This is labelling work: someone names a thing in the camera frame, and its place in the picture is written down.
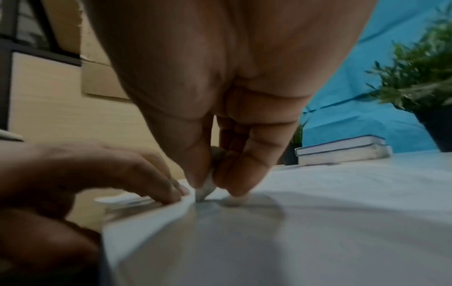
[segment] potted plant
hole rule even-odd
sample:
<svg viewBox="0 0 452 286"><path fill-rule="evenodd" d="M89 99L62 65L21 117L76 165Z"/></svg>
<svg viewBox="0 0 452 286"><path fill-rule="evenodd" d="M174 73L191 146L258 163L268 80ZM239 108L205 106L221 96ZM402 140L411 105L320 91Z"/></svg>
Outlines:
<svg viewBox="0 0 452 286"><path fill-rule="evenodd" d="M437 9L419 42L394 44L392 65L375 66L369 74L378 75L381 86L370 93L380 103L412 112L425 126L438 148L452 151L452 3Z"/></svg>
<svg viewBox="0 0 452 286"><path fill-rule="evenodd" d="M286 150L284 151L284 154L282 155L282 162L286 166L298 164L298 157L295 154L295 148L302 147L303 127L304 127L304 124L300 124L297 127L297 129L295 130L295 133L292 136L291 142L289 143Z"/></svg>

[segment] table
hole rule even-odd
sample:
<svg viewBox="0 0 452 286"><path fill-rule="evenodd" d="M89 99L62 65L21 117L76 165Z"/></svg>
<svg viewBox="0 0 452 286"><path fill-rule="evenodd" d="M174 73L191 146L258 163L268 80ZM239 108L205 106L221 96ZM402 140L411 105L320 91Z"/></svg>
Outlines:
<svg viewBox="0 0 452 286"><path fill-rule="evenodd" d="M116 285L451 285L452 154L273 170L240 207L111 211Z"/></svg>

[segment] plant pot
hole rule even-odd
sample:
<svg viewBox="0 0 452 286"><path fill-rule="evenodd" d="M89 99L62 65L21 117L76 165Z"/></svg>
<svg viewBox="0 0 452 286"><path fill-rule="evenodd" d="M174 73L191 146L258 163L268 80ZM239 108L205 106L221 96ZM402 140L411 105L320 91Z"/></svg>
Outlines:
<svg viewBox="0 0 452 286"><path fill-rule="evenodd" d="M416 112L415 115L441 152L452 152L452 105L432 111Z"/></svg>
<svg viewBox="0 0 452 286"><path fill-rule="evenodd" d="M282 161L284 162L284 165L298 165L298 157L295 154L295 148L300 148L301 146L301 143L290 143L287 146L286 151L284 151L284 154L282 155Z"/></svg>

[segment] person's right hand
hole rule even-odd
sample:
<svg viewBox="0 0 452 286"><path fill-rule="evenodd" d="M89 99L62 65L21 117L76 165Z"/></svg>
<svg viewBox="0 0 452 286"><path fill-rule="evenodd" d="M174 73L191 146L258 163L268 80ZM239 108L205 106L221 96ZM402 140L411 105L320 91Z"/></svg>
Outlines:
<svg viewBox="0 0 452 286"><path fill-rule="evenodd" d="M96 262L100 235L65 216L78 192L105 187L165 204L188 193L150 150L0 141L0 259L40 269Z"/></svg>
<svg viewBox="0 0 452 286"><path fill-rule="evenodd" d="M377 0L84 0L128 94L199 187L240 196L288 145L302 109L357 41Z"/></svg>

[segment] blue fabric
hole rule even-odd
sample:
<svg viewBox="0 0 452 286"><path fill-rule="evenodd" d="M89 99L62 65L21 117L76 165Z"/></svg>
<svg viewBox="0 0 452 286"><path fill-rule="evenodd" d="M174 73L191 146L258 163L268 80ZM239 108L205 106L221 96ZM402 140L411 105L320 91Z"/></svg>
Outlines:
<svg viewBox="0 0 452 286"><path fill-rule="evenodd" d="M393 42L410 44L424 33L436 7L449 0L380 0L359 42L338 71L303 110L303 145L311 146L373 134L387 139L395 153L436 149L436 145L408 112L381 105L362 94L365 84L379 86L379 78L365 73L374 61L388 65Z"/></svg>

